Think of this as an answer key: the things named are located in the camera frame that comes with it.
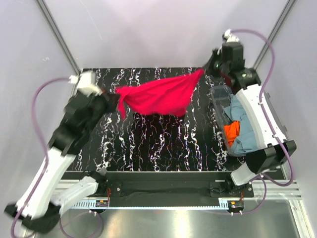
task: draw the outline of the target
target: gray wall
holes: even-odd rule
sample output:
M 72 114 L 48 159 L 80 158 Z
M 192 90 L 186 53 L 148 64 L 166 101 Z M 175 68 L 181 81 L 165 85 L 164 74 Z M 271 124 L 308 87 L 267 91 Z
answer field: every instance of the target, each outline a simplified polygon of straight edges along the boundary
M 34 0 L 1 0 L 0 22 L 0 234 L 7 238 L 12 219 L 3 210 L 25 192 L 44 158 L 30 121 L 31 98 L 42 83 L 73 72 Z M 40 96 L 47 140 L 71 89 L 58 84 Z
M 46 0 L 79 67 L 200 67 L 228 28 L 271 32 L 287 0 Z M 251 66 L 263 46 L 242 35 Z
M 299 0 L 273 46 L 276 65 L 267 85 L 272 104 L 288 135 L 297 144 L 292 156 L 311 225 L 317 234 L 317 29 L 316 0 Z M 262 79 L 271 62 L 268 53 L 260 65 Z

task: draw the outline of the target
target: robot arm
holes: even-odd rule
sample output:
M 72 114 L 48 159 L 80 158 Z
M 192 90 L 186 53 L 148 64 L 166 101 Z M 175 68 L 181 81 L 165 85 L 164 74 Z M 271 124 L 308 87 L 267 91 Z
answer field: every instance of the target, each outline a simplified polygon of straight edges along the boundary
M 94 72 L 81 74 L 77 86 L 79 92 L 67 103 L 64 117 L 49 141 L 48 167 L 19 218 L 32 231 L 48 233 L 74 204 L 96 192 L 106 191 L 105 171 L 101 170 L 88 173 L 73 187 L 52 196 L 62 175 L 87 143 L 98 121 L 103 115 L 116 110 L 119 95 L 105 93 L 95 84 L 95 78 Z M 77 79 L 73 76 L 71 81 L 76 83 Z M 15 204 L 7 205 L 7 214 L 15 217 L 23 207 L 44 164 L 45 161 L 24 195 Z
M 211 76 L 225 79 L 225 84 L 231 88 L 246 111 L 259 148 L 258 151 L 248 153 L 245 163 L 231 173 L 226 189 L 235 190 L 243 187 L 257 175 L 286 162 L 286 156 L 276 140 L 277 137 L 283 142 L 289 155 L 296 150 L 296 144 L 293 140 L 287 141 L 263 96 L 261 104 L 276 132 L 275 135 L 272 134 L 259 103 L 262 83 L 255 69 L 245 68 L 243 45 L 230 30 L 227 30 L 222 38 L 222 47 L 212 51 L 210 60 L 204 66 L 205 71 Z

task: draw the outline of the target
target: blue clothing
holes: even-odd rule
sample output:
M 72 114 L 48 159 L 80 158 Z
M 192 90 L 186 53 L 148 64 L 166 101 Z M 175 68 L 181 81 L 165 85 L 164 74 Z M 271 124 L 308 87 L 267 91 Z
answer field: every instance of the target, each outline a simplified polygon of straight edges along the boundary
M 240 133 L 231 146 L 232 152 L 245 154 L 258 150 L 256 137 L 246 111 L 235 95 L 230 95 L 230 106 L 223 110 L 232 121 L 240 122 Z

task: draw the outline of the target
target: black marble table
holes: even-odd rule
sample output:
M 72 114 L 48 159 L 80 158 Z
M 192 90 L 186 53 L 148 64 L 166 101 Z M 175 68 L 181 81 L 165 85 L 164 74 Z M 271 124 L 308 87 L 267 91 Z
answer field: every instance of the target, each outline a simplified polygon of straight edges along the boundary
M 98 68 L 98 85 L 110 92 L 117 86 L 142 83 L 194 72 L 195 68 Z M 210 89 L 223 84 L 203 76 L 195 88 L 192 103 L 183 117 L 143 116 L 126 106 L 120 113 L 105 115 L 90 141 L 69 171 L 223 171 L 228 157 L 211 103 Z

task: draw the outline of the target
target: plastic container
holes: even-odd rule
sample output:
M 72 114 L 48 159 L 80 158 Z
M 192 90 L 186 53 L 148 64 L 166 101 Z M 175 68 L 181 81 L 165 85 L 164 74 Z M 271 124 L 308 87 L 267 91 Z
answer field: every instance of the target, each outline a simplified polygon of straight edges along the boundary
M 211 89 L 211 100 L 214 107 L 215 119 L 217 125 L 222 131 L 222 138 L 224 140 L 225 146 L 227 147 L 228 154 L 231 156 L 240 157 L 244 156 L 245 154 L 233 153 L 223 129 L 225 125 L 232 124 L 231 119 L 226 115 L 226 113 L 223 110 L 224 108 L 230 105 L 230 94 L 232 94 L 232 91 L 227 85 L 215 86 Z

